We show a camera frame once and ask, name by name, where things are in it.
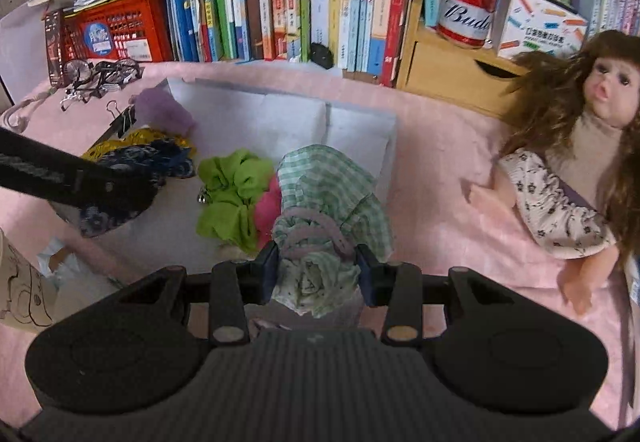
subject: blue floral cloth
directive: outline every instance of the blue floral cloth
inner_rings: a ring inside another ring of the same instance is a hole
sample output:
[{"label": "blue floral cloth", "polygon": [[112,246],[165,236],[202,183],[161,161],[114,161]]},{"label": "blue floral cloth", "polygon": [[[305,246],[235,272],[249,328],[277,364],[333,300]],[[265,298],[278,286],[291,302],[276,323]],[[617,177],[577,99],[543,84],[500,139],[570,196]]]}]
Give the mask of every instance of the blue floral cloth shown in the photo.
[{"label": "blue floral cloth", "polygon": [[[172,138],[154,140],[149,144],[125,146],[103,155],[96,164],[119,171],[148,175],[156,188],[162,187],[167,177],[190,178],[195,175],[191,148],[178,146]],[[111,206],[87,206],[80,211],[80,232],[92,238],[138,216],[140,212],[123,211]]]}]

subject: pink blanket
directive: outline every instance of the pink blanket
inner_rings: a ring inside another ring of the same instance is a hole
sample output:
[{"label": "pink blanket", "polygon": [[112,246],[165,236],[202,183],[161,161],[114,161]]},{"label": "pink blanket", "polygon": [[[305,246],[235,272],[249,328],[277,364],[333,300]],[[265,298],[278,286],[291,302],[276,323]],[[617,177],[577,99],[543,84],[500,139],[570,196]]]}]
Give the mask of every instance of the pink blanket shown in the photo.
[{"label": "pink blanket", "polygon": [[[102,100],[93,99],[88,104],[76,103],[64,114],[58,106],[60,96],[52,96],[35,112],[26,135],[81,154],[111,122],[112,117],[105,110],[106,101],[116,99],[119,107],[124,108],[131,94],[172,76],[251,83],[395,112],[398,150],[388,196],[396,239],[395,259],[415,263],[430,274],[446,274],[454,265],[469,266],[575,319],[562,303],[556,285],[560,263],[538,248],[524,230],[497,230],[490,219],[464,198],[463,188],[469,181],[481,184],[488,181],[492,159],[505,131],[495,119],[475,112],[321,72],[252,64],[169,63],[149,65],[144,78],[123,92]],[[131,279],[127,268],[114,256],[82,240],[45,202],[4,189],[0,189],[0,199],[0,227],[31,263],[36,262],[36,255],[55,235],[105,273],[124,281]],[[366,310],[362,324],[378,329],[382,317],[382,310]],[[426,317],[426,329],[439,332],[442,312],[430,308]],[[607,288],[596,292],[593,311],[578,322],[591,329],[609,353],[609,373],[593,411],[612,427],[626,424],[629,390],[623,381],[632,382],[632,367],[622,275],[613,276]],[[23,424],[38,411],[23,368],[30,341],[30,335],[0,326],[0,417],[12,425]]]}]

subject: red crate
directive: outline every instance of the red crate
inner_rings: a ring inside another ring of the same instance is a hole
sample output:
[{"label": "red crate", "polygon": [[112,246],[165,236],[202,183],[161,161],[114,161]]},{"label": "red crate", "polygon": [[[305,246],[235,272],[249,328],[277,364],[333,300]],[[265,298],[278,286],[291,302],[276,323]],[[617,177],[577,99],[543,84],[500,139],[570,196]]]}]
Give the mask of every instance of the red crate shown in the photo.
[{"label": "red crate", "polygon": [[164,0],[113,0],[65,18],[68,59],[172,61]]}]

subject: small bell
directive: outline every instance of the small bell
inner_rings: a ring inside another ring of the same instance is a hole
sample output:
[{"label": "small bell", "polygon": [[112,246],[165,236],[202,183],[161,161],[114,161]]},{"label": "small bell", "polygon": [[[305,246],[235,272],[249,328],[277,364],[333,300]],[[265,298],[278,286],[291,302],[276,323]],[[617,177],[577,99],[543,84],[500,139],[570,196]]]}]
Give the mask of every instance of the small bell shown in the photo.
[{"label": "small bell", "polygon": [[207,205],[211,203],[211,197],[209,196],[209,192],[207,191],[207,188],[204,186],[200,188],[200,193],[198,193],[198,203],[207,204]]}]

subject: ribbed black surface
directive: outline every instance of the ribbed black surface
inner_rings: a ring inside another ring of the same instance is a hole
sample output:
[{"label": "ribbed black surface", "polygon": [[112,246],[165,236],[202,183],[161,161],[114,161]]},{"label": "ribbed black surface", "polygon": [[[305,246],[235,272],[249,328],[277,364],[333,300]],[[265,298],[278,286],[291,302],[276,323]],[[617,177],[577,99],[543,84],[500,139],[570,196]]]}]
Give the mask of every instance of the ribbed black surface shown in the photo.
[{"label": "ribbed black surface", "polygon": [[215,350],[180,392],[145,411],[81,417],[46,409],[35,442],[591,442],[608,433],[588,411],[511,417],[454,396],[418,352],[368,331],[267,331]]}]

